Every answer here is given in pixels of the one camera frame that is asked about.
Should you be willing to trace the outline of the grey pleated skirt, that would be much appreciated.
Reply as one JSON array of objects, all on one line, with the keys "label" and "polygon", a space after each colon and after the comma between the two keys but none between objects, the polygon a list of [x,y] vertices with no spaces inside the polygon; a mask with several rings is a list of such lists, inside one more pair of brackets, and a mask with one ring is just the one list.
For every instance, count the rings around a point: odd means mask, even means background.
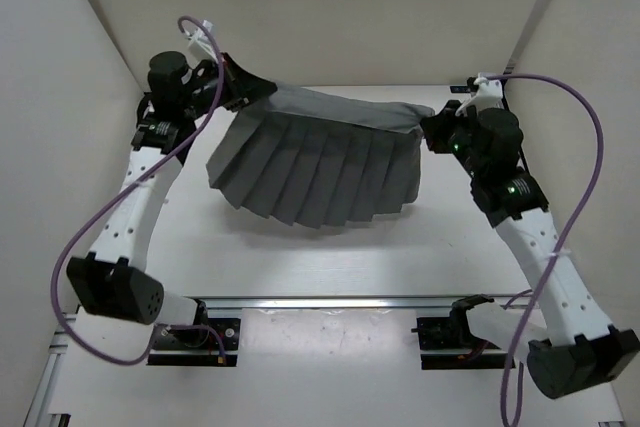
[{"label": "grey pleated skirt", "polygon": [[235,115],[206,164],[209,185],[234,208],[287,225],[397,214],[417,198],[420,123],[434,114],[280,84]]}]

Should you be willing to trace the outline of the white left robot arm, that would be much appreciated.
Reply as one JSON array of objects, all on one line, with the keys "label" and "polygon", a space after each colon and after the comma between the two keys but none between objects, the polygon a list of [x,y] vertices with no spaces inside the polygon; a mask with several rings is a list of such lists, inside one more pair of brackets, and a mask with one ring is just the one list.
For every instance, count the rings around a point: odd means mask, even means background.
[{"label": "white left robot arm", "polygon": [[84,310],[143,325],[175,324],[188,347],[206,342],[210,324],[201,303],[167,292],[146,274],[151,236],[172,184],[193,143],[196,121],[210,108],[240,110],[277,87],[242,69],[228,54],[189,66],[176,51],[149,62],[149,90],[137,109],[124,199],[108,211],[103,230],[83,257],[73,257],[67,277]]}]

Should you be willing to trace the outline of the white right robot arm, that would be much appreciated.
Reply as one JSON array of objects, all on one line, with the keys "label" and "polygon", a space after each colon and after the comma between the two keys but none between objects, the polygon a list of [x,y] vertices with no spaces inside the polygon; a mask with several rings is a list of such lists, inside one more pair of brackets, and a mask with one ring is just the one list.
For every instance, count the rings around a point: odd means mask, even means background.
[{"label": "white right robot arm", "polygon": [[560,235],[549,202],[518,164],[524,135],[517,117],[501,108],[472,108],[460,115],[461,105],[450,100],[438,114],[421,120],[427,147],[453,155],[467,172],[475,204],[509,247],[530,287],[541,291],[534,303],[545,324],[526,323],[514,340],[519,316],[478,294],[453,303],[450,337],[464,347],[482,341],[503,350],[515,345],[514,358],[550,399],[613,381],[638,354],[638,336],[614,326],[572,259],[557,250]]}]

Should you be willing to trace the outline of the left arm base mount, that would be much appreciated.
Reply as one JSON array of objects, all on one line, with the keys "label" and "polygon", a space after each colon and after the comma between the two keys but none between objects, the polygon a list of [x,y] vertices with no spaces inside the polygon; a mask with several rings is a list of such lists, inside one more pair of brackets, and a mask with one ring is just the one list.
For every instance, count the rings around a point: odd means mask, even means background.
[{"label": "left arm base mount", "polygon": [[240,314],[213,311],[200,301],[197,325],[209,330],[169,330],[155,340],[148,366],[236,367],[241,340]]}]

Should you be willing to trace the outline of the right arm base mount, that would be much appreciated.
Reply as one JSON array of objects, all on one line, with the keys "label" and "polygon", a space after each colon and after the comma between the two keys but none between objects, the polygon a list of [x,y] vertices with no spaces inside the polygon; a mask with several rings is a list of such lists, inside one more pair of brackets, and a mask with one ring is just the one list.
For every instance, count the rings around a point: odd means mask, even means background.
[{"label": "right arm base mount", "polygon": [[456,300],[448,317],[418,317],[411,330],[418,336],[422,371],[501,369],[506,354],[470,333],[465,314],[493,297],[476,294]]}]

